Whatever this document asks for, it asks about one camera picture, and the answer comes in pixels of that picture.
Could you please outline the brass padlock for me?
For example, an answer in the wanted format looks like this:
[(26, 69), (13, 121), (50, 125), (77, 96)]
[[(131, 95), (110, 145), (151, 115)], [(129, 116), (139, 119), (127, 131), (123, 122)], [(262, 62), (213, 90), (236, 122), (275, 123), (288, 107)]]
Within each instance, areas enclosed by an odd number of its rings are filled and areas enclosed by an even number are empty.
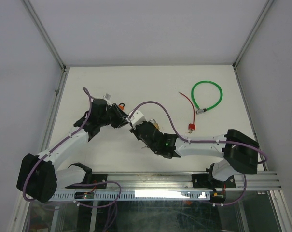
[(149, 120), (158, 130), (160, 130), (159, 124), (156, 122), (155, 119), (150, 119)]

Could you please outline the red cable padlock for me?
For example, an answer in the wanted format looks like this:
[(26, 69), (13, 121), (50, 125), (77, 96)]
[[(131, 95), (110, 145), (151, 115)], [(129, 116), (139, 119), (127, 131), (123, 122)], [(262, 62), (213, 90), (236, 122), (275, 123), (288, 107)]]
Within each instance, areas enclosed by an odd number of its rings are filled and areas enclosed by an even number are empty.
[(183, 97), (185, 97), (189, 101), (189, 103), (190, 103), (190, 105), (191, 105), (191, 107), (193, 109), (192, 122), (189, 123), (189, 125), (188, 125), (188, 131), (189, 130), (195, 131), (196, 125), (195, 125), (195, 107), (194, 107), (194, 104), (193, 104), (192, 100), (189, 97), (187, 97), (185, 94), (183, 94), (180, 91), (179, 91), (179, 94), (182, 95)]

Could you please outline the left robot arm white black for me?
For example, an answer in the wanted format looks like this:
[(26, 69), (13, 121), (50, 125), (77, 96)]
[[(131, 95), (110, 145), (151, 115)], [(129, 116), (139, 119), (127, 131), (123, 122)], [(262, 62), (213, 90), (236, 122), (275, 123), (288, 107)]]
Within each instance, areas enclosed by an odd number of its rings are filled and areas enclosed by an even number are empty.
[(69, 133), (54, 147), (37, 155), (27, 154), (22, 159), (16, 187), (26, 201), (48, 202), (54, 193), (66, 187), (80, 185), (82, 188), (92, 184), (92, 169), (81, 163), (71, 164), (60, 170), (61, 164), (77, 150), (93, 139), (101, 127), (121, 128), (128, 124), (128, 114), (117, 104), (99, 98), (91, 102), (84, 115), (77, 120)]

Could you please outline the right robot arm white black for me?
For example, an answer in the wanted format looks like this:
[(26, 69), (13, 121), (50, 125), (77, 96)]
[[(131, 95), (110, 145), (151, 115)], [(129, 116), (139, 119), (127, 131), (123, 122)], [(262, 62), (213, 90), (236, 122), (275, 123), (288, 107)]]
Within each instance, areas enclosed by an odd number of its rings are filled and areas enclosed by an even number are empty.
[(207, 181), (212, 187), (220, 186), (235, 174), (254, 175), (258, 171), (258, 143), (235, 129), (209, 138), (181, 138), (177, 134), (162, 133), (153, 123), (143, 121), (131, 124), (130, 132), (153, 153), (167, 159), (191, 155), (221, 158), (209, 168)]

